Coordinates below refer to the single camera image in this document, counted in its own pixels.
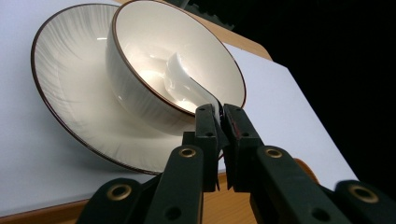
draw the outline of bowl rim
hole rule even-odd
[[[117,11],[114,13],[114,16],[113,16],[113,20],[112,20],[112,22],[111,22],[111,27],[110,27],[110,29],[111,29],[111,34],[112,34],[112,36],[113,36],[114,44],[115,44],[115,46],[116,46],[116,50],[117,50],[117,52],[119,53],[119,55],[121,56],[121,58],[122,58],[124,64],[126,64],[126,66],[128,67],[128,69],[131,71],[132,75],[135,76],[135,77],[137,78],[137,80],[139,80],[139,82],[140,82],[141,84],[143,84],[143,86],[144,86],[147,90],[149,90],[151,93],[153,93],[157,98],[159,98],[160,100],[162,100],[162,101],[163,101],[164,103],[166,103],[167,105],[170,105],[171,107],[173,107],[173,108],[175,108],[176,110],[182,112],[183,114],[186,114],[186,115],[191,116],[191,117],[195,117],[195,113],[192,113],[192,112],[190,112],[189,110],[187,110],[187,109],[185,109],[185,108],[183,108],[183,107],[181,107],[181,106],[179,106],[179,105],[176,105],[176,104],[172,103],[170,100],[166,99],[164,96],[162,96],[162,95],[159,94],[157,91],[155,91],[155,90],[154,90],[154,89],[153,89],[153,88],[152,88],[141,76],[138,75],[137,71],[134,70],[134,67],[130,64],[129,60],[126,58],[125,54],[123,53],[123,50],[122,50],[122,48],[121,48],[121,46],[120,46],[120,41],[119,41],[119,38],[118,38],[118,34],[117,34],[117,20],[118,20],[118,17],[119,17],[119,15],[120,15],[120,12],[121,12],[126,6],[128,6],[128,5],[132,4],[132,3],[135,3],[135,2],[150,2],[150,3],[155,3],[155,4],[163,4],[164,6],[174,8],[174,9],[176,9],[177,11],[181,12],[182,14],[185,14],[187,17],[190,17],[193,21],[196,21],[197,24],[198,24],[199,26],[202,26],[203,28],[205,28],[205,30],[207,30],[210,34],[212,34],[212,35],[215,37],[215,39],[218,40],[218,42],[223,46],[223,48],[224,48],[224,49],[228,52],[228,54],[231,56],[231,58],[232,58],[234,64],[236,65],[236,68],[237,68],[238,71],[239,71],[239,74],[240,74],[241,79],[242,79],[242,84],[243,84],[243,87],[244,87],[244,100],[243,100],[242,104],[239,105],[239,106],[240,106],[240,107],[244,107],[244,105],[245,105],[245,103],[246,103],[246,99],[247,99],[247,86],[246,86],[246,82],[245,82],[244,76],[243,76],[243,74],[242,74],[242,71],[241,71],[241,69],[240,69],[238,63],[236,62],[235,57],[234,57],[234,56],[231,54],[231,52],[224,46],[224,44],[218,39],[218,37],[215,36],[215,34],[213,34],[213,32],[211,32],[207,27],[205,27],[203,24],[201,24],[201,23],[200,23],[198,20],[196,20],[193,16],[189,15],[189,13],[187,13],[186,11],[182,10],[182,9],[179,8],[179,7],[173,6],[173,5],[169,4],[169,3],[165,3],[165,2],[157,1],[157,0],[132,0],[132,1],[129,1],[129,2],[126,2],[126,3],[122,4],[122,5],[117,9]]]

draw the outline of screw hole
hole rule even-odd
[[[107,191],[107,198],[111,201],[121,201],[128,197],[132,192],[132,188],[126,184],[113,185]]]
[[[360,185],[349,186],[349,192],[365,203],[378,203],[379,201],[378,196],[374,192]]]

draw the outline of white surface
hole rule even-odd
[[[81,3],[90,1],[0,2],[0,217],[87,199],[113,178],[152,178],[91,153],[56,121],[37,92],[30,67],[35,33],[52,14]],[[263,142],[305,161],[329,189],[356,179],[288,69],[227,47],[244,73],[245,109]]]

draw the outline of white bowl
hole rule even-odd
[[[107,38],[107,73],[127,111],[165,133],[194,131],[198,105],[176,100],[164,86],[166,63],[176,53],[188,75],[222,105],[244,105],[245,82],[224,45],[182,10],[140,0],[117,10]]]

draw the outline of white saucer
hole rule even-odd
[[[45,104],[80,143],[116,164],[155,175],[182,137],[143,124],[115,98],[105,52],[117,8],[79,5],[53,15],[35,36],[32,71]]]

